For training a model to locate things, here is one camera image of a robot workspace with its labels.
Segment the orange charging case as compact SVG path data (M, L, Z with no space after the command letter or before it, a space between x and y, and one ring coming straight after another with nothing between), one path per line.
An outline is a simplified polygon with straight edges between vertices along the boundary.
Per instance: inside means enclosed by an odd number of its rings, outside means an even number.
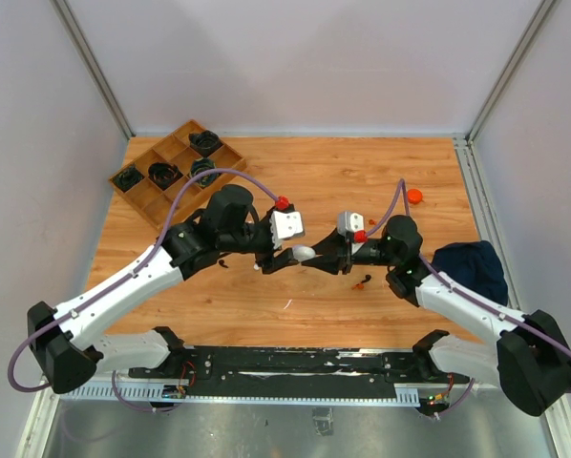
M409 204L417 205L423 201L423 193L419 189L409 189L407 200Z

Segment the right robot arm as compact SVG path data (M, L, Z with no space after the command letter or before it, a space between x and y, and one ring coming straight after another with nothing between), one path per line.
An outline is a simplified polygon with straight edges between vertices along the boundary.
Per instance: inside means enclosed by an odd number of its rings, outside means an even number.
M358 228L360 215L346 212L341 224L312 247L297 245L302 265L332 275L355 265L385 266L393 294L467 329L475 342L440 330L414 347L414 374L432 382L444 373L464 375L501 389L519 410L540 416L571 393L571 349L556 320L537 310L525 314L482 297L420 254L422 237L414 220L396 215L380 238Z

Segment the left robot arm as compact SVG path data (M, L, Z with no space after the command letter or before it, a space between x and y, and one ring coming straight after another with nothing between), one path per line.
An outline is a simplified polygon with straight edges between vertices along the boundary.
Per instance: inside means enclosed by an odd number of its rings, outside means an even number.
M27 312L28 348L56 394L69 393L100 372L154 368L178 375L181 342L167 328L108 337L105 330L156 294L213 266L226 255L252 254L271 274L296 264L284 241L305 232L303 219L285 198L259 216L251 193L227 184L203 209L170 226L128 266L86 293L51 307L38 302Z

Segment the white charging case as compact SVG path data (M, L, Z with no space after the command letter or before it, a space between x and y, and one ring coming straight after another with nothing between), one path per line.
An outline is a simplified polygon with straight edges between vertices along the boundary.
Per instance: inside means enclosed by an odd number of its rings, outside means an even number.
M316 257L316 252L313 248L298 244L294 245L292 248L292 256L298 262L304 262L306 260L312 260Z

